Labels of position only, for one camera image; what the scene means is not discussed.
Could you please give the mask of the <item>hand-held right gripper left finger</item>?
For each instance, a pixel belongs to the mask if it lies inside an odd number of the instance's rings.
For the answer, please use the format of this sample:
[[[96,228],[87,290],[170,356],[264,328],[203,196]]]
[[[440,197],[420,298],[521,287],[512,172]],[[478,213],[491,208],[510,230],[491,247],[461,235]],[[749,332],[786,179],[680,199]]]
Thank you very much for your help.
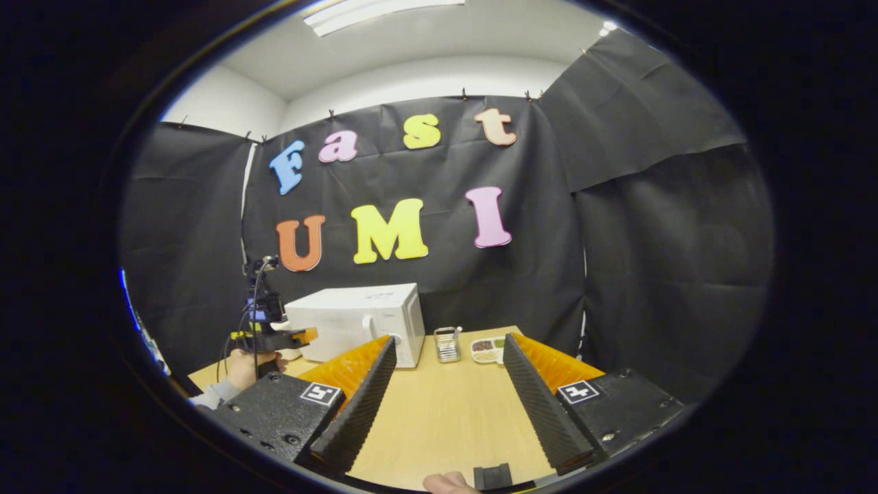
[[[227,434],[270,458],[345,475],[370,434],[397,366],[395,338],[355,347],[298,377],[271,372],[204,408]]]

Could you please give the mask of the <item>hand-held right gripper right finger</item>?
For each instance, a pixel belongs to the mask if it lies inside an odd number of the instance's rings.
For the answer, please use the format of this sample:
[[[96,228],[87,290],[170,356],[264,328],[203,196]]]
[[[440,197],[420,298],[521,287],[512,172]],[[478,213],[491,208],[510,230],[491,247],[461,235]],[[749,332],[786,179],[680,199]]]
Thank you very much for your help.
[[[630,368],[603,372],[520,333],[504,340],[503,365],[558,474],[639,446],[686,407]]]

